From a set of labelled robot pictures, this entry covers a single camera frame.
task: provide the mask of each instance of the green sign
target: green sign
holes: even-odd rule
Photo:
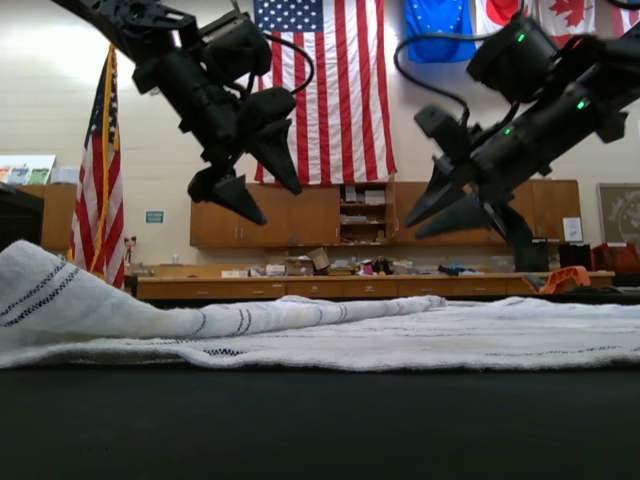
[[[164,212],[147,212],[147,223],[164,223]]]

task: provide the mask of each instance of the wall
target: wall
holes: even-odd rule
[[[201,24],[229,10],[223,0],[166,0],[166,3],[198,15]],[[248,0],[240,2],[248,6]],[[446,99],[409,84],[393,68],[392,55],[404,36],[404,2],[387,0],[386,51],[392,136],[399,174],[397,179],[428,180],[431,156],[437,146],[413,123],[413,115],[429,103],[458,112]],[[608,7],[598,18],[599,30],[609,32]],[[107,50],[107,42],[92,27],[48,0],[0,2],[0,154],[57,155],[58,165],[78,167],[82,144]],[[261,251],[199,252],[189,247],[189,199],[186,187],[203,167],[200,147],[177,130],[178,117],[161,97],[139,96],[130,75],[132,65],[120,56],[120,125],[123,144],[126,229],[139,238],[137,260],[169,262],[173,254],[185,263],[259,262]],[[490,124],[506,111],[498,95],[474,84],[464,64],[420,66],[417,73],[430,82],[454,89],[464,96],[472,121]],[[640,182],[638,121],[640,108],[629,109],[628,136],[609,146],[590,137],[554,163],[553,178],[580,182],[585,239],[601,240],[596,184]],[[244,158],[238,171],[253,178],[255,161]],[[144,224],[145,210],[165,210],[165,225]],[[373,252],[361,252],[367,256]],[[469,263],[491,253],[468,250],[405,250],[437,263],[441,255],[453,255]]]

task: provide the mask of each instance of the white towel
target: white towel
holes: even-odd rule
[[[640,307],[438,297],[158,310],[40,248],[0,253],[0,368],[181,361],[351,371],[588,367],[640,359]]]

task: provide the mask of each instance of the table surface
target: table surface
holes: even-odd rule
[[[640,370],[76,367],[0,391],[7,480],[637,477]]]
[[[457,277],[434,274],[434,275],[368,275],[368,276],[340,276],[340,275],[318,275],[308,277],[248,277],[248,278],[221,278],[221,277],[138,277],[139,283],[165,283],[165,282],[370,282],[370,281],[393,281],[393,280],[461,280],[461,279],[512,279],[522,278],[524,273],[482,273],[482,274],[462,274]],[[547,278],[550,272],[534,273],[534,275]],[[589,272],[591,278],[613,278],[613,272]]]

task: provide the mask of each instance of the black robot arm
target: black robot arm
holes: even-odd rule
[[[435,106],[418,113],[416,122],[444,155],[434,158],[434,175],[407,224],[432,217],[420,238],[493,226],[518,254],[533,235],[509,207],[513,190],[536,173],[548,175],[551,162],[594,132],[605,143],[624,136],[620,109],[640,97],[640,25],[619,40],[577,36],[558,50],[533,19],[518,16],[467,70],[512,105],[532,105],[489,134]]]
[[[94,25],[129,57],[140,93],[158,88],[181,117],[180,129],[203,146],[210,166],[189,185],[194,201],[215,202],[266,223],[245,178],[235,176],[233,167],[245,152],[292,193],[302,191],[287,146],[293,95],[280,87],[252,94],[236,83],[271,67],[267,39],[248,14],[233,10],[200,29],[194,16],[160,0],[53,2]]]

